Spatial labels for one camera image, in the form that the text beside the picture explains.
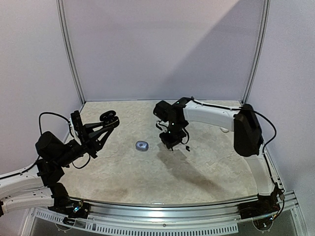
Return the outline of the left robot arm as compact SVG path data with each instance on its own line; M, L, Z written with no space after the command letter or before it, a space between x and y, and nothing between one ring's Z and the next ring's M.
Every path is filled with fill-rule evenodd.
M0 177L0 214L33 207L47 207L68 218L86 219L90 204L71 200L62 183L64 168L88 154L97 157L117 123L75 125L75 139L64 144L50 131L44 132L35 144L39 159L25 168Z

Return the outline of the purple round charging case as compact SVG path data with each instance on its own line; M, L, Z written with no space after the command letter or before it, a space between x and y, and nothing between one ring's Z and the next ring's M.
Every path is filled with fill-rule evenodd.
M145 141L137 141L135 148L139 151L147 151L149 149L149 144Z

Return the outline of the white earbud charging case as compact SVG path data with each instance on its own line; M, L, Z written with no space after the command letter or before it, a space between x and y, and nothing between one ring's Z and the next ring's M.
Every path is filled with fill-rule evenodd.
M228 133L229 132L229 129L226 129L226 128L220 128L220 130L223 132L223 133Z

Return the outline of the black charging case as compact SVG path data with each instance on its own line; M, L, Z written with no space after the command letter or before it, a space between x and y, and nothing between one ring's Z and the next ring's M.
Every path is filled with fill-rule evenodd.
M104 127L112 126L116 128L120 124L119 118L113 110L101 114L99 120Z

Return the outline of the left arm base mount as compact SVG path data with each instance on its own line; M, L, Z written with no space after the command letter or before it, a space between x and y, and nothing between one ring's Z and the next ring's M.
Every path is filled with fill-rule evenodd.
M88 218L91 205L84 200L71 200L69 196L61 196L54 198L53 206L49 206L48 209L65 215L62 223L73 226L77 218Z

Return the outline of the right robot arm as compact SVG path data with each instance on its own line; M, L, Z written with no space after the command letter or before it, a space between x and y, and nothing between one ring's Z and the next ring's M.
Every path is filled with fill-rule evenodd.
M233 132L234 150L246 160L258 195L263 196L255 202L254 210L258 214L265 214L273 207L274 201L270 195L277 185L266 157L269 141L264 141L257 118L263 118L270 125L273 123L263 114L255 111L250 104L227 107L204 103L193 97L182 97L173 104L162 100L155 105L153 114L158 118L156 127L161 131L159 138L167 149L183 144L183 139L190 139L186 127L191 121Z

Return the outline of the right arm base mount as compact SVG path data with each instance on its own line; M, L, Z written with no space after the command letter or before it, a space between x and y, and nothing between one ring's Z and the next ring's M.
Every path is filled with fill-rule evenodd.
M238 212L241 219L248 219L275 212L279 216L284 208L284 190L275 187L271 195L257 195L258 199L252 202L238 204Z

